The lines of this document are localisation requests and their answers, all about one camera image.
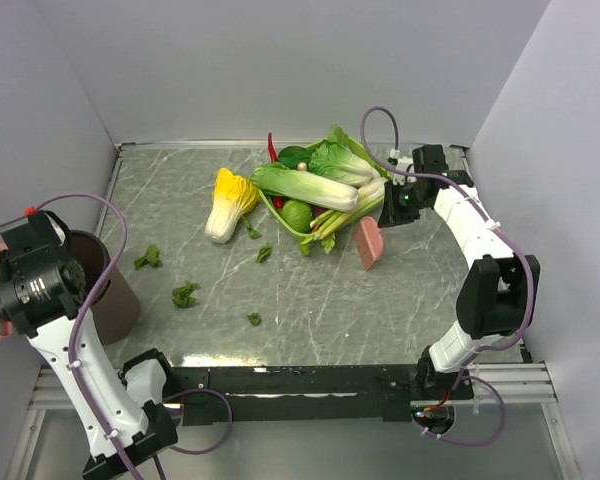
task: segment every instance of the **black motor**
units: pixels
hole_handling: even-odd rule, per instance
[[[56,231],[64,233],[64,242]],[[75,318],[86,295],[82,266],[71,256],[71,232],[49,211],[0,226],[0,318],[21,335],[58,317]]]

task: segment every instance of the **white wall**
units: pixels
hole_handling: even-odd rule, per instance
[[[115,149],[32,0],[0,0],[0,223],[55,193],[103,193]],[[54,209],[95,225],[97,205]],[[0,479],[20,434],[40,358],[24,338],[0,343]]]
[[[384,104],[405,139],[462,145],[548,4],[35,1],[116,142],[357,135]]]
[[[494,218],[542,265],[527,340],[600,479],[600,0],[553,0],[470,150]]]
[[[115,150],[32,0],[0,0],[0,224],[70,190],[103,193]],[[92,228],[99,206],[53,208]]]

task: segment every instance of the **red chili pepper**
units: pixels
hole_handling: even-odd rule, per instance
[[[278,161],[278,155],[276,155],[276,149],[273,148],[273,135],[271,132],[269,132],[269,136],[267,137],[267,143],[269,145],[269,156],[271,157],[271,163],[275,163]],[[284,198],[274,196],[273,206],[276,208],[284,207]]]
[[[273,135],[269,132],[269,137],[267,139],[269,143],[269,156],[271,157],[271,163],[278,161],[278,155],[276,155],[276,149],[273,148]]]

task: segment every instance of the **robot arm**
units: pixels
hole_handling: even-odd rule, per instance
[[[0,318],[12,322],[47,360],[80,416],[91,454],[83,477],[109,479],[126,471],[112,437],[134,465],[175,444],[176,426],[161,403],[171,374],[162,354],[146,352],[118,378],[87,311],[75,343],[78,360],[69,360],[86,281],[71,256],[67,227],[51,212],[40,211],[1,226],[0,234],[7,245],[0,252]],[[81,369],[109,435],[79,388],[74,368]]]
[[[482,207],[468,173],[449,169],[441,145],[417,148],[412,158],[402,157],[392,163],[405,172],[413,169],[416,173],[446,176]],[[404,176],[394,174],[393,182],[385,184],[384,208],[378,226],[411,223],[420,218],[424,208],[433,209],[447,224],[469,266],[456,302],[457,320],[423,356],[434,372],[458,372],[479,353],[480,347],[492,345],[518,330],[524,317],[527,285],[520,261],[493,231],[499,225],[491,218],[482,218],[460,192],[439,181],[427,178],[405,181]],[[532,255],[526,259],[537,288],[540,265]]]

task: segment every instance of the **marble surface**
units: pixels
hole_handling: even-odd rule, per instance
[[[461,168],[460,151],[447,149],[447,157]],[[248,176],[268,161],[264,148],[122,152],[112,202],[129,238],[119,268],[141,299],[142,316],[126,339],[106,348],[114,365],[152,347],[177,366],[414,363],[447,331],[467,265],[433,211],[386,230],[384,256],[369,272],[351,228],[329,255],[318,245],[306,258],[261,203],[250,214],[261,239],[240,226],[224,245],[205,237],[217,170]],[[110,251],[120,236],[108,214],[101,238]],[[258,264],[267,242],[273,253]],[[164,266],[135,271],[134,259],[151,243]],[[170,292],[186,280],[201,285],[199,304],[179,310]],[[258,327],[247,320],[252,312],[262,316]],[[521,357],[511,349],[481,361]]]

